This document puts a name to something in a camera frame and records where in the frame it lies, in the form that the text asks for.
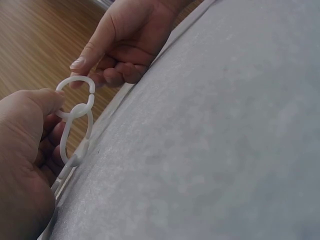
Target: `wooden surface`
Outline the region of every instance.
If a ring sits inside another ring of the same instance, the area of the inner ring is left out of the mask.
[[[192,3],[177,23],[199,2]],[[70,63],[78,57],[103,14],[104,10],[90,0],[0,0],[0,99],[21,89],[55,89],[70,75]],[[87,86],[64,90],[66,111],[87,102]],[[95,120],[116,93],[114,88],[97,90]],[[83,139],[86,129],[85,117],[74,121],[69,153]]]

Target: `white plastic ring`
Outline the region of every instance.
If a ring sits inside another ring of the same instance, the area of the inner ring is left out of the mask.
[[[58,84],[58,86],[56,87],[56,90],[61,91],[67,84],[72,83],[72,82],[76,82],[76,81],[86,82],[89,85],[90,95],[88,97],[88,102],[85,106],[83,105],[84,103],[81,103],[81,104],[76,105],[73,108],[74,109],[74,116],[73,116],[74,119],[81,118],[82,116],[86,115],[89,110],[92,109],[92,107],[94,106],[94,103],[95,103],[94,93],[96,92],[95,82],[87,76],[68,77]],[[61,110],[57,111],[55,114],[62,119],[67,119],[70,116],[70,113],[63,112]]]

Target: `plastic chain link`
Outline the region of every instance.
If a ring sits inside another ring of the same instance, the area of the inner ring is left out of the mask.
[[[80,103],[76,106],[73,107],[73,109],[68,113],[68,112],[63,112],[63,111],[58,111],[55,114],[65,120],[65,128],[62,133],[62,138],[60,142],[60,155],[62,158],[62,161],[64,162],[64,167],[59,174],[58,178],[54,182],[54,184],[51,187],[52,192],[54,193],[54,196],[57,197],[58,193],[60,192],[62,186],[64,185],[66,179],[68,178],[71,170],[75,167],[78,167],[82,161],[83,158],[86,156],[88,152],[88,148],[90,145],[90,137],[91,137],[91,132],[92,128],[94,125],[94,117],[92,114],[92,107],[95,103],[95,95],[94,93],[96,92],[96,86],[94,81],[86,76],[72,76],[69,77],[62,82],[59,83],[59,85],[56,87],[57,91],[60,91],[66,86],[67,84],[75,81],[82,81],[86,82],[89,85],[89,98],[87,104],[85,103]],[[71,130],[72,123],[75,119],[81,118],[84,115],[87,115],[88,117],[88,127],[86,130],[85,138],[84,138],[84,143],[83,143],[83,149],[80,151],[80,154],[73,154],[70,159],[68,159],[67,156],[67,139],[68,135]]]

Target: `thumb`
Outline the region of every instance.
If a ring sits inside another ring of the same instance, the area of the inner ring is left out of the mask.
[[[65,93],[63,91],[44,88],[28,92],[25,96],[40,107],[44,117],[58,111],[65,102]]]
[[[79,58],[70,65],[70,70],[73,73],[72,75],[87,76],[90,70],[104,56],[105,52],[114,42],[115,37],[116,32],[114,22],[111,14],[109,11],[107,11],[101,19],[91,39],[84,47]],[[71,84],[73,87],[77,85],[79,85],[78,82]]]

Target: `fingernail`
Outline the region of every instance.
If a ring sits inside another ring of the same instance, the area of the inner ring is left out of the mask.
[[[80,56],[77,60],[75,60],[71,65],[70,69],[79,69],[85,64],[85,58]]]
[[[57,94],[61,95],[62,97],[64,97],[66,94],[64,91],[55,91]]]

